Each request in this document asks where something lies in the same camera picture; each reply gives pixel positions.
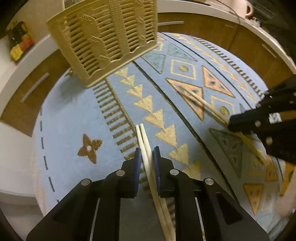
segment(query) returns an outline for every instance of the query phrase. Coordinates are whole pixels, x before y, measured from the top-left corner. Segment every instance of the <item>patterned tablecloth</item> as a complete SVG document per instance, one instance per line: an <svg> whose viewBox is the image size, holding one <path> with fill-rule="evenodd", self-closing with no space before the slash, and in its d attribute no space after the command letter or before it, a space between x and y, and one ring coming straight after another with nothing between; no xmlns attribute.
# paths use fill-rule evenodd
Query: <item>patterned tablecloth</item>
<svg viewBox="0 0 296 241"><path fill-rule="evenodd" d="M274 211L282 183L278 161L253 136L266 157L260 165L207 109L180 95L186 86L229 118L254 108L266 85L240 59L205 40L159 33L158 43L93 88L64 74L51 90L34 130L36 197L43 214L80 180L103 179L132 158L135 125L144 123L152 148L159 146L192 178L213 178L273 238L286 224ZM167 203L174 221L173 201ZM122 200L121 207L121 240L164 240L144 169L138 196Z"/></svg>

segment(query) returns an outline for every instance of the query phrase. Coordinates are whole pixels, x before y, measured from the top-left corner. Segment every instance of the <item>teal triangle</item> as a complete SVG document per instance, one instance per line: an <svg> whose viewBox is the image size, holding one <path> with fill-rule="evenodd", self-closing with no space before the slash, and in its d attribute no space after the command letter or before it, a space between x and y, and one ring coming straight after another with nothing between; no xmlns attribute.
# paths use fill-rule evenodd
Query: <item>teal triangle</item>
<svg viewBox="0 0 296 241"><path fill-rule="evenodd" d="M158 73L163 72L163 64L165 62L165 55L159 53L149 52L142 55L142 59L151 65Z"/></svg>
<svg viewBox="0 0 296 241"><path fill-rule="evenodd" d="M237 177L240 178L242 176L242 140L224 131L213 128L209 128L209 131L231 163Z"/></svg>
<svg viewBox="0 0 296 241"><path fill-rule="evenodd" d="M241 113L244 113L246 109L242 106L242 104L239 104L239 110Z"/></svg>
<svg viewBox="0 0 296 241"><path fill-rule="evenodd" d="M179 47L177 47L172 43L168 45L168 55L197 61L191 55L187 54L183 49L180 49Z"/></svg>

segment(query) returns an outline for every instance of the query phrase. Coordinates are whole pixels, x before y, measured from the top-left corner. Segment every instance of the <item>screw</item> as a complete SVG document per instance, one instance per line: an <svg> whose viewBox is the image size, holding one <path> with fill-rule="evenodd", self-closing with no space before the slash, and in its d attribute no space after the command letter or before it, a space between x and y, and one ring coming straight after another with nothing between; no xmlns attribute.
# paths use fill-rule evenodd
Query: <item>screw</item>
<svg viewBox="0 0 296 241"><path fill-rule="evenodd" d="M122 177L126 172L124 170L118 170L116 172L116 175L118 175L119 177Z"/></svg>
<svg viewBox="0 0 296 241"><path fill-rule="evenodd" d="M261 126L261 122L260 122L259 120L255 121L255 126L256 126L256 127Z"/></svg>
<svg viewBox="0 0 296 241"><path fill-rule="evenodd" d="M91 183L91 181L89 180L89 179L83 179L82 181L81 181L81 185L82 186L87 186L88 184L90 184Z"/></svg>
<svg viewBox="0 0 296 241"><path fill-rule="evenodd" d="M272 144L272 138L271 137L266 137L266 144L270 146Z"/></svg>
<svg viewBox="0 0 296 241"><path fill-rule="evenodd" d="M170 174L176 176L179 174L179 171L177 169L172 169L172 170L170 170Z"/></svg>
<svg viewBox="0 0 296 241"><path fill-rule="evenodd" d="M205 183L208 184L208 185L213 185L213 184L214 184L214 180L211 179L211 178L207 178L207 179L205 180Z"/></svg>

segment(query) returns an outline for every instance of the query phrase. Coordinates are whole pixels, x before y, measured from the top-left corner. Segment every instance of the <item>beige plastic basket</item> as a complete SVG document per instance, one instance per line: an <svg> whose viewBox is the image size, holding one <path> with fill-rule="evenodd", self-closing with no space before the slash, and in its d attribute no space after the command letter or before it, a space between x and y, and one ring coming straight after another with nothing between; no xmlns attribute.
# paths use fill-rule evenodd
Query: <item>beige plastic basket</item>
<svg viewBox="0 0 296 241"><path fill-rule="evenodd" d="M89 88L156 47L157 0L84 0L46 24Z"/></svg>

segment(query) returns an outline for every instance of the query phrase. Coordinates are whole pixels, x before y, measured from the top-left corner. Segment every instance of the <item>cabinet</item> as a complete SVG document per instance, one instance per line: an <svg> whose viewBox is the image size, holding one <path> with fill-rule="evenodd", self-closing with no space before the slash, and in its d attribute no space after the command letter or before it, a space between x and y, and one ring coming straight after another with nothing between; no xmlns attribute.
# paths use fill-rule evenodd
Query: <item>cabinet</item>
<svg viewBox="0 0 296 241"><path fill-rule="evenodd" d="M69 63L60 50L57 50L46 58L29 74L11 97L1 115L1 121L28 136L32 136L35 121L43 101L61 75L69 67ZM24 102L21 102L24 95L46 73L49 76L33 90Z"/></svg>
<svg viewBox="0 0 296 241"><path fill-rule="evenodd" d="M229 52L249 65L268 88L292 75L292 71L281 57L261 38L243 26L239 26Z"/></svg>
<svg viewBox="0 0 296 241"><path fill-rule="evenodd" d="M159 13L158 22L184 21L183 24L163 25L159 32L192 35L205 39L228 50L238 24L206 15L193 13Z"/></svg>

